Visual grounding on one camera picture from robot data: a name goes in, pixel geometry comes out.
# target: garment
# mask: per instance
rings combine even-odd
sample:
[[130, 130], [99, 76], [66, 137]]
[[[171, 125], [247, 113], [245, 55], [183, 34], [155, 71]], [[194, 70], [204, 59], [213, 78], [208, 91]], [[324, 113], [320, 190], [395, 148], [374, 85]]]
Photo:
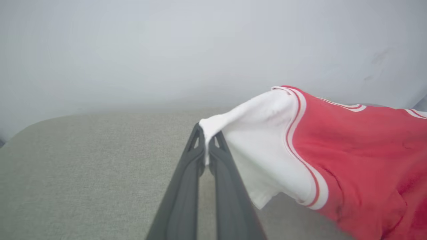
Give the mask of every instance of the garment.
[[427, 112], [283, 86], [200, 125], [223, 131], [258, 208], [284, 192], [357, 239], [427, 239]]

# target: gray fabric surface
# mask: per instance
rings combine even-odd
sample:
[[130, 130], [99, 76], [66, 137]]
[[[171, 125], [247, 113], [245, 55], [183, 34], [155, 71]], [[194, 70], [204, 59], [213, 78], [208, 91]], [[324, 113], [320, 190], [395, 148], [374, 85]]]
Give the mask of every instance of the gray fabric surface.
[[[70, 116], [26, 128], [0, 149], [0, 239], [144, 239], [192, 127], [220, 112]], [[199, 239], [215, 236], [213, 185], [204, 175]], [[350, 239], [283, 194], [257, 213], [269, 239]]]

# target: red fabric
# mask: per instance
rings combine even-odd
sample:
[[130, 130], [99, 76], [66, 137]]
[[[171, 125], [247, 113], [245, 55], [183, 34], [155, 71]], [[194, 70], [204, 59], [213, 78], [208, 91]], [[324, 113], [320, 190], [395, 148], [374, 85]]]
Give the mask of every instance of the red fabric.
[[427, 119], [387, 107], [354, 112], [302, 93], [292, 141], [328, 184], [319, 212], [357, 239], [427, 239]]

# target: wall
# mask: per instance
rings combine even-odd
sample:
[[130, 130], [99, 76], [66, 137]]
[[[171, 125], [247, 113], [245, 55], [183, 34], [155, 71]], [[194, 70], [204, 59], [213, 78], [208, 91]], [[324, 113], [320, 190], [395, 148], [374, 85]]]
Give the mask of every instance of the wall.
[[111, 109], [231, 106], [274, 85], [412, 107], [424, 0], [3, 0], [0, 138]]

